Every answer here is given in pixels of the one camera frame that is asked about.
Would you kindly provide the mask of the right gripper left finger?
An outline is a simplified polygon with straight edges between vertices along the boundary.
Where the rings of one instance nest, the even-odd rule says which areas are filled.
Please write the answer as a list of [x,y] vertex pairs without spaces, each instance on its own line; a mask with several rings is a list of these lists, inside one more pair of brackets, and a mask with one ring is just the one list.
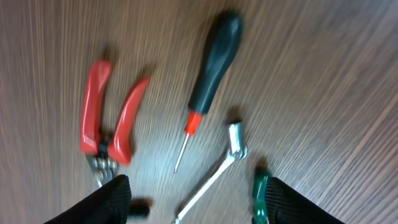
[[129,178],[119,175],[45,224],[125,224],[130,201]]

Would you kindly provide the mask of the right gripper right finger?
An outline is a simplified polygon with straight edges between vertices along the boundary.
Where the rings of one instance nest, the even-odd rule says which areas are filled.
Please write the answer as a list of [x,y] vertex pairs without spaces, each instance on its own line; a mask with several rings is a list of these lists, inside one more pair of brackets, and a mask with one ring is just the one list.
[[264,199],[272,224],[344,224],[277,177],[268,178]]

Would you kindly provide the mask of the green handled screwdriver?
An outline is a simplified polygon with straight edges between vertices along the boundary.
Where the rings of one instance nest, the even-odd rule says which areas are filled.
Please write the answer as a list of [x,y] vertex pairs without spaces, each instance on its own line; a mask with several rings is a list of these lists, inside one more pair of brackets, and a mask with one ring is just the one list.
[[256,167],[252,188],[252,224],[268,224],[265,193],[272,174],[263,167]]

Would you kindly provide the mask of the orange black needle-nose pliers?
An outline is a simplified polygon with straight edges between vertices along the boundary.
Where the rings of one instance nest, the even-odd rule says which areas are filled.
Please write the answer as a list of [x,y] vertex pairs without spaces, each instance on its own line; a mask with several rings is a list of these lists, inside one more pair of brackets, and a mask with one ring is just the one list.
[[128,220],[144,220],[150,214],[150,208],[153,204],[150,198],[134,198],[129,204]]

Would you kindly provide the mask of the red handled cutters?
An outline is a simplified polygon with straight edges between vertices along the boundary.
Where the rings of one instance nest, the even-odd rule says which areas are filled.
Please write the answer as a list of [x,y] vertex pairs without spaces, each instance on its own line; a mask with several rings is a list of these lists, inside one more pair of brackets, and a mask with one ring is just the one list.
[[131,131],[139,103],[150,82],[149,78],[142,78],[132,86],[119,113],[114,133],[106,138],[101,134],[100,122],[103,95],[111,74],[109,60],[98,60],[91,66],[80,119],[80,150],[100,187],[117,176],[120,165],[131,163]]

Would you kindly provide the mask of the silver socket wrench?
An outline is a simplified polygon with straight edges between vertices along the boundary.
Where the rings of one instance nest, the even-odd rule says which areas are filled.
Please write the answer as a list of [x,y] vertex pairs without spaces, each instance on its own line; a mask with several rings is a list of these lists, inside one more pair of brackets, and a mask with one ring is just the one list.
[[234,162],[242,160],[248,153],[248,147],[244,139],[243,121],[241,119],[232,120],[227,125],[228,142],[224,154],[209,170],[201,183],[198,184],[189,198],[177,210],[176,217],[172,224],[179,224],[191,208],[205,195],[206,191],[216,182],[216,180],[227,170]]

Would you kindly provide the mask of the black red screwdriver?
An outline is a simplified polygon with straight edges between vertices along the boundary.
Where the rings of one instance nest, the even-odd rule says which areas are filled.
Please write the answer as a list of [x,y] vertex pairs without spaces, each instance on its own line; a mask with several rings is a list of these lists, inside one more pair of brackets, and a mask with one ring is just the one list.
[[189,137],[195,134],[202,117],[210,110],[222,78],[238,51],[243,32],[243,20],[234,11],[221,12],[212,23],[206,37],[197,80],[188,101],[189,113],[185,138],[176,161],[178,170]]

